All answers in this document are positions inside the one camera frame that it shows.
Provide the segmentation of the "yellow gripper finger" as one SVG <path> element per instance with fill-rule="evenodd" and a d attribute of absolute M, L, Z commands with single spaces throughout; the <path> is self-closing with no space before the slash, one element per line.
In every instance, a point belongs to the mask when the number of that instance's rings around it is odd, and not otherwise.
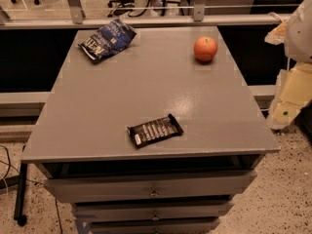
<path fill-rule="evenodd" d="M 312 64 L 297 63 L 277 76 L 275 96 L 269 107 L 268 126 L 286 127 L 312 100 Z"/>

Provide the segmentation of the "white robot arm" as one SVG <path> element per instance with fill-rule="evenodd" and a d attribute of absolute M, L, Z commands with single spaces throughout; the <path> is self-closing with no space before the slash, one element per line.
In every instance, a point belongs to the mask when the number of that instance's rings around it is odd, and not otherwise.
<path fill-rule="evenodd" d="M 288 126 L 312 100 L 312 0 L 303 0 L 290 16 L 284 49 L 295 66 L 289 71 L 281 70 L 277 76 L 267 119 L 274 130 Z"/>

